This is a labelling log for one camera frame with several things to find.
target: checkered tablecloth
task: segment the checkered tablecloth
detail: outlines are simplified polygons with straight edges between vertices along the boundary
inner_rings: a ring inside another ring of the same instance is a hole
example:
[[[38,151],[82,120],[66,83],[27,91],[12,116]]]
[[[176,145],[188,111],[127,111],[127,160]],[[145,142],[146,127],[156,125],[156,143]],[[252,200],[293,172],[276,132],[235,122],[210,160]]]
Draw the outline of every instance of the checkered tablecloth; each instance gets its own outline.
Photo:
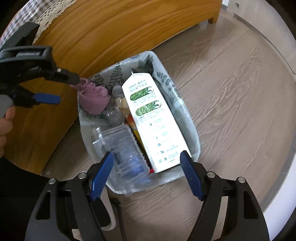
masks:
[[[35,22],[56,0],[30,0],[14,16],[0,38],[0,48],[26,22]]]

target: white carton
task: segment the white carton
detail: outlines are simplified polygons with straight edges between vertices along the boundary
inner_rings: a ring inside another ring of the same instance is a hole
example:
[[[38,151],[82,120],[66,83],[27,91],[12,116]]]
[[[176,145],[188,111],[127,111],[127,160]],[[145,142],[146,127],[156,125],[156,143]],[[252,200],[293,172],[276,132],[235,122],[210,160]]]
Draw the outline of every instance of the white carton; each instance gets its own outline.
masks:
[[[190,151],[153,78],[132,74],[122,89],[154,172],[180,164],[180,153]]]

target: human hand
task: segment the human hand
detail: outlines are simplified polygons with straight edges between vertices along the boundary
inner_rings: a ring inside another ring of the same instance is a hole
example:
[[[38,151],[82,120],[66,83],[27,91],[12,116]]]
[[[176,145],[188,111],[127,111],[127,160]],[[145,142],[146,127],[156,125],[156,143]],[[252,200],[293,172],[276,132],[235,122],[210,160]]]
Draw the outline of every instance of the human hand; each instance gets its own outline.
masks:
[[[11,106],[6,111],[5,117],[0,119],[0,157],[4,154],[4,146],[6,144],[6,134],[12,130],[12,120],[15,116],[15,107]]]

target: green picture on carton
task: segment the green picture on carton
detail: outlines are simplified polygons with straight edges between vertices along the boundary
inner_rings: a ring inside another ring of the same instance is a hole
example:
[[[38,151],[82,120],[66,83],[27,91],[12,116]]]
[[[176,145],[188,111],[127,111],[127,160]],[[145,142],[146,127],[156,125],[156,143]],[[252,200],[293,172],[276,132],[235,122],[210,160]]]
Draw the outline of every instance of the green picture on carton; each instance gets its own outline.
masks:
[[[144,88],[144,89],[142,89],[142,90],[140,90],[140,91],[138,91],[138,92],[136,92],[136,93],[133,93],[133,94],[131,95],[130,99],[131,99],[132,101],[137,100],[137,99],[140,99],[141,97],[143,97],[143,96],[145,96],[145,95],[148,95],[148,94],[152,93],[153,90],[154,90],[154,89],[153,89],[153,87],[151,87],[151,86],[146,87],[146,88]]]
[[[153,101],[153,102],[151,102],[149,104],[146,104],[146,105],[138,108],[136,110],[136,115],[137,116],[142,116],[144,114],[147,114],[150,111],[153,111],[153,110],[159,108],[160,106],[161,106],[161,102],[159,100],[155,100],[155,101]]]

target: white cabinet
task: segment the white cabinet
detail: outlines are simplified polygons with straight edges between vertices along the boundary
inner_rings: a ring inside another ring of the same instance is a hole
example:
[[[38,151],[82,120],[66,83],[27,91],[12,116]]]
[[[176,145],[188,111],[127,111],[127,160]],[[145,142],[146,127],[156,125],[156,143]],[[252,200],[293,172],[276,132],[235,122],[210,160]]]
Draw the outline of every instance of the white cabinet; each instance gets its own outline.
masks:
[[[271,5],[265,0],[229,0],[228,10],[261,32],[296,74],[296,40]]]

